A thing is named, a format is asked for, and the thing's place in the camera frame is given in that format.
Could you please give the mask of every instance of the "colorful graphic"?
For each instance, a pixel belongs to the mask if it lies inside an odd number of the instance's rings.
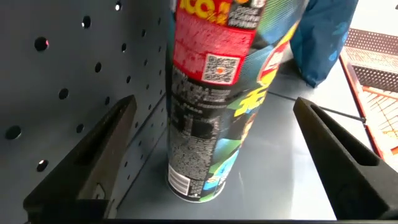
[[[296,22],[287,32],[287,34],[280,40],[278,45],[272,51],[272,53],[268,56],[267,60],[264,62],[259,75],[257,77],[257,82],[268,88],[269,85],[272,83],[273,79],[276,76],[276,73],[279,68],[280,61],[284,56],[284,50],[286,46],[289,44],[289,40],[293,37],[294,32],[297,28],[299,23]]]
[[[172,5],[167,180],[184,200],[207,202],[222,191],[238,154],[244,153],[243,142],[304,5],[293,0],[179,0]]]
[[[235,159],[238,156],[238,152],[239,151],[236,151],[229,159],[227,159],[217,168],[214,174],[205,182],[203,190],[213,189],[224,182],[232,169],[232,165],[234,164]]]

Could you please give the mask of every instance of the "metal grate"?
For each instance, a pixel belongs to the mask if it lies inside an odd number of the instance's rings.
[[[398,93],[364,87],[373,121],[383,134],[398,140]]]
[[[398,55],[398,37],[365,30],[350,29],[345,46]]]
[[[398,92],[398,73],[385,72],[353,65],[362,86],[371,86],[385,91]]]

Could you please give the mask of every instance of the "barcode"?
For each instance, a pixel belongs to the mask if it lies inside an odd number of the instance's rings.
[[[218,84],[231,84],[240,58],[207,54],[202,81]]]
[[[171,186],[183,195],[188,195],[190,179],[176,172],[169,165],[169,182]]]

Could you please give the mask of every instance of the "pegboard hole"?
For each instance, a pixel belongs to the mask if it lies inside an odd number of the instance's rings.
[[[45,37],[38,37],[35,40],[35,48],[38,52],[44,51],[49,47],[49,41]]]
[[[123,43],[122,44],[122,52],[126,52],[126,49],[127,49],[127,44]]]
[[[37,164],[36,171],[43,172],[48,165],[49,165],[49,162],[47,160],[43,159]]]
[[[58,97],[60,100],[64,100],[69,96],[69,90],[67,88],[63,88],[59,93]]]
[[[91,26],[91,18],[89,16],[83,17],[83,20],[81,22],[81,26],[84,29],[88,29]]]
[[[18,125],[14,125],[6,131],[6,139],[14,140],[21,135],[21,132],[21,127],[19,127]]]
[[[76,132],[77,132],[77,133],[81,133],[81,132],[84,130],[84,128],[85,128],[84,124],[79,124],[79,125],[76,127]]]
[[[98,62],[98,63],[95,65],[95,72],[98,73],[98,72],[101,71],[101,69],[102,69],[102,64],[101,64],[101,62]]]
[[[111,101],[111,98],[107,96],[105,99],[105,105],[108,105],[110,101]]]
[[[116,5],[114,6],[114,10],[116,11],[122,10],[122,3],[120,1],[116,3]]]

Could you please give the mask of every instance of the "metal shelf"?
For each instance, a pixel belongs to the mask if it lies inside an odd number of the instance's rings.
[[[164,134],[118,208],[117,218],[334,220],[293,105],[293,101],[268,94],[226,187],[203,204],[185,202],[168,189]],[[370,147],[362,122],[329,115]]]

